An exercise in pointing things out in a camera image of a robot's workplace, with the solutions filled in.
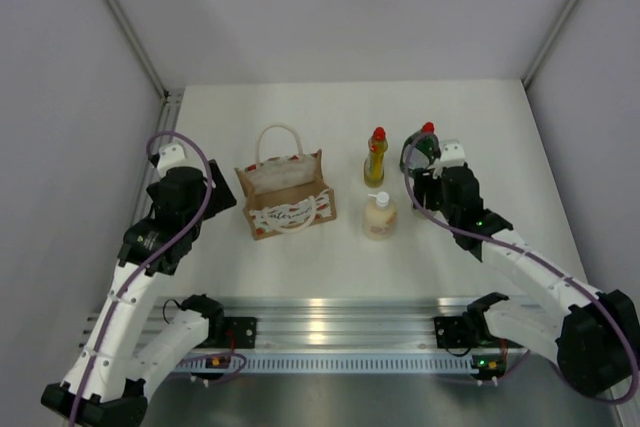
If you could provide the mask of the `green bottle red cap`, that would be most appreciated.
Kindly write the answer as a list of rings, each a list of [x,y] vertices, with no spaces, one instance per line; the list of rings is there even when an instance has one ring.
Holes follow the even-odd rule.
[[[412,154],[408,150],[412,142],[418,138]],[[399,158],[399,169],[408,167],[410,177],[414,177],[416,169],[426,169],[440,158],[439,139],[435,134],[435,124],[426,122],[419,130],[412,133],[404,142]]]

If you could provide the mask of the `burlap canvas bag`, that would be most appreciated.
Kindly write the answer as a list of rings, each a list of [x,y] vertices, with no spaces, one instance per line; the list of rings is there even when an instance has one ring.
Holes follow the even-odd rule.
[[[261,157],[264,134],[273,129],[289,132],[296,151],[290,155]],[[235,170],[245,197],[243,213],[254,240],[299,233],[337,218],[334,189],[326,184],[323,152],[306,152],[298,132],[276,123],[266,126],[254,148],[254,162]]]

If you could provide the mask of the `cream pump lotion bottle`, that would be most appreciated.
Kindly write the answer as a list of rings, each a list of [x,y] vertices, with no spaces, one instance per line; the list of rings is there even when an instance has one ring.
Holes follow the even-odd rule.
[[[384,240],[395,231],[398,209],[386,191],[370,194],[364,207],[363,232],[372,240]]]

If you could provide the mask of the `yellow oil bottle red cap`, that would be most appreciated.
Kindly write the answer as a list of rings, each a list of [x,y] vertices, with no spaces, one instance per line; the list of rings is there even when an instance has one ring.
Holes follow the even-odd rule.
[[[387,149],[386,131],[383,127],[376,127],[368,140],[368,155],[363,166],[363,179],[367,186],[375,188],[382,185]]]

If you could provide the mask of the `white-capped pale green bottle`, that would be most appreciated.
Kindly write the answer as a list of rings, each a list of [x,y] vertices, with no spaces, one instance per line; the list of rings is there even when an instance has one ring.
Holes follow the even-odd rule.
[[[412,211],[414,213],[421,215],[423,207],[424,207],[423,199],[421,197],[417,197],[415,200],[412,201]]]

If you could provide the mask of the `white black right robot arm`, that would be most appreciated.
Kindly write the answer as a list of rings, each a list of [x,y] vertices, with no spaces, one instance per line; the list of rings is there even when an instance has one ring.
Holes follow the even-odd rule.
[[[611,405],[639,391],[639,318],[631,298],[603,292],[570,275],[532,249],[498,213],[488,209],[467,163],[402,172],[412,207],[449,231],[456,245],[507,278],[539,309],[491,292],[466,307],[460,319],[473,345],[504,340],[549,361],[578,394],[602,401],[626,382]]]

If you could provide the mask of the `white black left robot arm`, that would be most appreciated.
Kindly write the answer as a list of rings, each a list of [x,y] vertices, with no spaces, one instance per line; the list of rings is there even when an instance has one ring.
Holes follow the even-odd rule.
[[[164,330],[138,350],[157,298],[199,237],[203,221],[237,203],[216,161],[203,173],[176,166],[151,184],[149,214],[123,237],[108,297],[82,352],[42,405],[77,426],[138,426],[165,378],[193,349],[227,340],[221,303],[204,294],[179,305]]]

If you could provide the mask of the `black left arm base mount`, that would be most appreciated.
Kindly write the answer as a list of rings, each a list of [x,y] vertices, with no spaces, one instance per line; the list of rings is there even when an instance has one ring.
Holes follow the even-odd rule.
[[[258,320],[255,317],[226,317],[222,345],[229,350],[249,350],[256,346]]]

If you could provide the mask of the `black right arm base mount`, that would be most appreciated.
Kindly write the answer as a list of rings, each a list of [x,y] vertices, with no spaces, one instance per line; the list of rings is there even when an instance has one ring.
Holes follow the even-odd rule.
[[[436,345],[440,349],[466,350],[476,348],[520,348],[520,345],[507,340],[481,334],[474,324],[463,315],[436,316],[433,319]]]

